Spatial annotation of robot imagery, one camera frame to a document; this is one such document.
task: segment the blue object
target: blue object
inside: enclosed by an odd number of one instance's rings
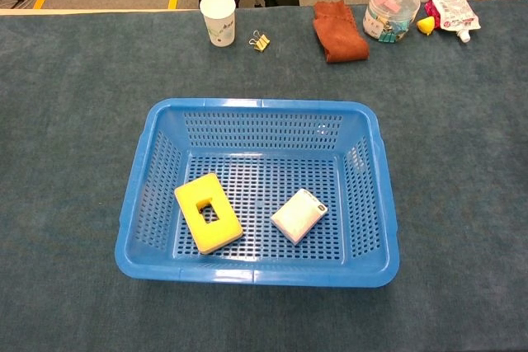
[[[409,30],[409,22],[411,20],[396,22],[391,21],[389,24],[393,28],[393,33],[395,35],[399,35],[401,33],[406,33]]]
[[[209,172],[244,234],[203,256],[173,191]],[[270,216],[301,187],[328,213],[294,246]],[[139,139],[115,260],[142,279],[369,288],[398,271],[397,229],[384,143],[368,107],[169,99],[148,113]]]
[[[396,42],[396,35],[393,32],[381,32],[381,35],[379,35],[378,41],[382,43],[395,43]]]

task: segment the sponge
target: sponge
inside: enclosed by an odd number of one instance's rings
[[[207,255],[243,235],[237,215],[214,173],[177,187],[174,195],[200,253]],[[218,217],[210,223],[200,213],[208,205]]]

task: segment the brown cloth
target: brown cloth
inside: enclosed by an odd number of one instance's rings
[[[369,45],[357,31],[352,11],[345,2],[317,2],[313,11],[313,27],[324,47],[327,62],[369,58]]]

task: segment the white paper cup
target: white paper cup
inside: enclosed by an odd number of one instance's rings
[[[234,0],[201,0],[200,11],[211,43],[225,47],[234,42]]]

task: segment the yellow binder clip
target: yellow binder clip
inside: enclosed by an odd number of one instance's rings
[[[253,46],[253,48],[257,51],[264,51],[268,44],[270,44],[270,40],[266,37],[266,35],[261,35],[259,31],[253,32],[253,38],[249,40],[249,44]]]

